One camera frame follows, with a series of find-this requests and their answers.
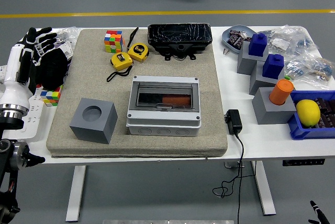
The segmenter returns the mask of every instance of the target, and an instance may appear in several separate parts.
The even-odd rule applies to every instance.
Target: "yellow tape measure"
[[[149,48],[144,43],[135,43],[128,50],[128,54],[131,58],[142,63],[149,55]]]
[[[121,71],[133,64],[133,60],[129,54],[125,52],[120,52],[114,54],[111,59],[110,63],[113,65],[116,71]]]

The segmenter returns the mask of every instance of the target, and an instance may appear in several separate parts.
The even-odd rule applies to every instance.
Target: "electrical distribution box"
[[[133,135],[197,136],[201,127],[198,78],[134,76],[127,127]]]

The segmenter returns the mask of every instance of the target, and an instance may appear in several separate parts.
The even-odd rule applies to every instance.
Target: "white table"
[[[257,162],[256,182],[259,188],[263,212],[265,215],[274,215],[271,192],[267,183],[265,170],[262,164],[266,159],[313,159],[332,158],[335,156],[335,145],[333,139],[306,139],[303,141],[292,140],[289,136],[289,126],[285,125],[258,125],[253,111],[249,95],[250,76],[237,73],[237,55],[229,52],[223,55],[224,45],[221,43],[221,35],[229,27],[212,27],[213,50],[216,62],[216,71],[221,91],[222,106],[224,112],[228,109],[238,109],[243,129],[239,134],[244,144],[245,161]],[[271,27],[250,27],[254,31],[267,30]],[[315,87],[303,83],[294,83],[297,89],[312,90]],[[335,89],[335,81],[330,81],[330,87]],[[57,158],[51,157],[46,148],[46,140],[54,116],[55,107],[43,109],[36,142],[29,142],[31,153],[46,158],[45,164],[72,164],[75,165],[74,178],[70,194],[67,221],[77,221],[79,216],[81,193],[84,183],[85,166],[94,163],[109,162],[139,162],[139,161],[172,161],[189,160],[186,158]],[[237,161],[241,157],[241,145],[235,136],[228,136],[227,152],[217,158],[225,161]],[[192,158],[192,160],[203,160],[204,158]]]

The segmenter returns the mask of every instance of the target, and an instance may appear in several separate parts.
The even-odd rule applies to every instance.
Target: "yellow floor line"
[[[5,18],[77,17],[77,16],[157,16],[157,15],[234,15],[234,14],[312,14],[335,13],[335,9],[265,9],[265,10],[194,10],[194,11],[147,11],[147,12],[90,12],[90,13],[42,13],[0,14]]]

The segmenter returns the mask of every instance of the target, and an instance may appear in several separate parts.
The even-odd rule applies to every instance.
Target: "gray block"
[[[82,98],[70,122],[80,140],[109,144],[117,121],[113,102]]]
[[[274,87],[279,79],[284,78],[284,69],[280,72],[278,79],[262,76],[265,62],[257,61],[250,76],[249,95],[255,95],[259,87]]]
[[[251,75],[257,61],[265,62],[267,56],[269,55],[268,45],[266,45],[262,57],[258,57],[256,55],[249,55],[249,44],[250,42],[248,41],[244,41],[242,44],[242,48],[237,58],[237,73]]]
[[[269,100],[272,87],[260,87],[253,100],[252,106],[259,125],[286,124],[296,112],[291,96],[283,105],[274,105]]]

